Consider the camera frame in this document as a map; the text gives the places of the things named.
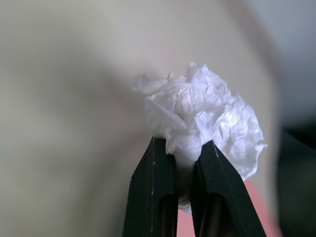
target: white tissue paper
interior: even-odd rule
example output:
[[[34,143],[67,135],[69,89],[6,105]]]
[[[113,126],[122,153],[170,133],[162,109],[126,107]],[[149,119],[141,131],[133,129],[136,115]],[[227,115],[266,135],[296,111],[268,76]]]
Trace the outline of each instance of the white tissue paper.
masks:
[[[206,65],[191,63],[178,79],[140,77],[134,89],[146,95],[145,116],[154,137],[166,139],[182,189],[179,207],[190,212],[188,190],[202,146],[213,140],[243,180],[257,170],[267,146],[253,109]]]

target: tissue paper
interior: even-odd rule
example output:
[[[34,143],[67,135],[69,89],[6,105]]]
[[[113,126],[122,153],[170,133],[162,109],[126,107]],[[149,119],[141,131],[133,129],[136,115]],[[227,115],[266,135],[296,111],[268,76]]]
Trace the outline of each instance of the tissue paper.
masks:
[[[134,89],[146,95],[145,116],[154,137],[166,139],[183,192],[202,146],[213,140],[243,180],[257,170],[266,147],[253,109],[206,65],[191,63],[177,79],[140,77]]]

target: pink object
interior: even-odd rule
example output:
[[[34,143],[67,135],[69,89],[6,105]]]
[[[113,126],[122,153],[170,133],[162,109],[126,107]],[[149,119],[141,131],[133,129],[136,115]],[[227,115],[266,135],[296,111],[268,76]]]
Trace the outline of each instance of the pink object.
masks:
[[[277,224],[268,214],[256,187],[249,180],[245,182],[245,185],[267,237],[282,237]],[[195,237],[192,216],[183,211],[178,213],[177,237]]]

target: crumpled tissue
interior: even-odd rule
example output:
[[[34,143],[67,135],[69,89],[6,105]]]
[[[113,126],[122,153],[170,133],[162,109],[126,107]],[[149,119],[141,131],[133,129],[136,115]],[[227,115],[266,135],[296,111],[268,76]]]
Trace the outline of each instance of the crumpled tissue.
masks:
[[[202,146],[213,140],[243,180],[257,170],[267,146],[253,109],[206,65],[191,63],[177,79],[138,78],[134,90],[146,95],[145,116],[154,137],[166,139],[177,163],[179,207],[190,211],[188,191]]]

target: blurred background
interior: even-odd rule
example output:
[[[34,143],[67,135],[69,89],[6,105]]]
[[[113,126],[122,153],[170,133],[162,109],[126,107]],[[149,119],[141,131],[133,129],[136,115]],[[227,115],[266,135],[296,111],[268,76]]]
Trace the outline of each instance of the blurred background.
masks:
[[[120,236],[151,137],[133,79],[191,61],[258,117],[246,185],[267,236],[316,236],[315,16],[314,0],[0,0],[0,236]]]

